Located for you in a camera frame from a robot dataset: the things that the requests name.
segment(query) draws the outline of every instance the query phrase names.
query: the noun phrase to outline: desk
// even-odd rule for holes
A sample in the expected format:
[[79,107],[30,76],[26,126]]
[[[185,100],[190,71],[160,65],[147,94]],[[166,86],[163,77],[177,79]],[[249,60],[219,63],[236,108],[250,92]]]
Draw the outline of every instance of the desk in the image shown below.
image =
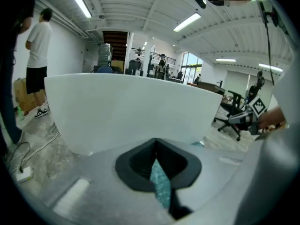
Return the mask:
[[208,82],[198,82],[198,88],[202,88],[211,92],[215,92],[217,94],[220,95],[224,95],[225,94],[225,89],[220,88],[219,86],[212,84],[212,83],[208,83]]
[[183,83],[182,80],[177,79],[177,78],[171,78],[171,77],[169,77],[169,81],[172,81],[172,82],[174,82],[174,83]]

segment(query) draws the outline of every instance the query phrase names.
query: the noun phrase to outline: staircase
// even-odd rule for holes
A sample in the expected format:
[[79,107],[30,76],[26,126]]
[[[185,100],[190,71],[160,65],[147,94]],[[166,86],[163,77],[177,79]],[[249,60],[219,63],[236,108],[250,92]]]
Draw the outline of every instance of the staircase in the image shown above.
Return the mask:
[[103,31],[103,38],[113,47],[112,59],[125,61],[127,32]]

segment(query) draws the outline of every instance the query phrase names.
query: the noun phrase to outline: white t-shirt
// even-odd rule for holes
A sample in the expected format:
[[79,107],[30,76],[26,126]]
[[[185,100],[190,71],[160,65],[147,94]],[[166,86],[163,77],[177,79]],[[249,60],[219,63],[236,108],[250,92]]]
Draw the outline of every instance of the white t-shirt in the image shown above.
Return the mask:
[[48,65],[48,47],[52,34],[49,22],[40,22],[31,30],[27,41],[31,42],[28,68],[42,68]]

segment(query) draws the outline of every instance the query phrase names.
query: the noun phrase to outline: railing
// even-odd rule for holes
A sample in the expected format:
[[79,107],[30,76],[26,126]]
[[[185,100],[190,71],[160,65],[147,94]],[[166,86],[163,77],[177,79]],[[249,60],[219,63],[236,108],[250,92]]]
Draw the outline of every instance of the railing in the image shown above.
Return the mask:
[[[131,50],[135,52],[136,56],[141,56],[141,57],[145,56],[145,50],[137,49],[137,48],[131,48]],[[152,56],[152,59],[160,60],[160,54],[155,53],[155,52],[150,52],[150,55]],[[166,63],[175,65],[176,59],[166,57],[165,61],[166,61]]]
[[[150,52],[150,55],[152,56],[152,59],[160,60],[160,54],[155,53],[155,52]],[[165,61],[166,61],[166,63],[175,65],[176,59],[166,57]]]
[[132,51],[135,52],[135,55],[144,57],[145,56],[145,50],[137,49],[137,48],[131,48]]

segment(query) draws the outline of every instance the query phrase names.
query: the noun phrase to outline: black shorts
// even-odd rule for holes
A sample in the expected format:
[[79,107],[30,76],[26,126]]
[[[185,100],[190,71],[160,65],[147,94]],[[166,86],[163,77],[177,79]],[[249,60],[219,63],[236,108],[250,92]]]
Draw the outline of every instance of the black shorts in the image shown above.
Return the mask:
[[45,89],[45,77],[47,77],[47,67],[28,67],[26,70],[27,94],[39,92],[41,89]]

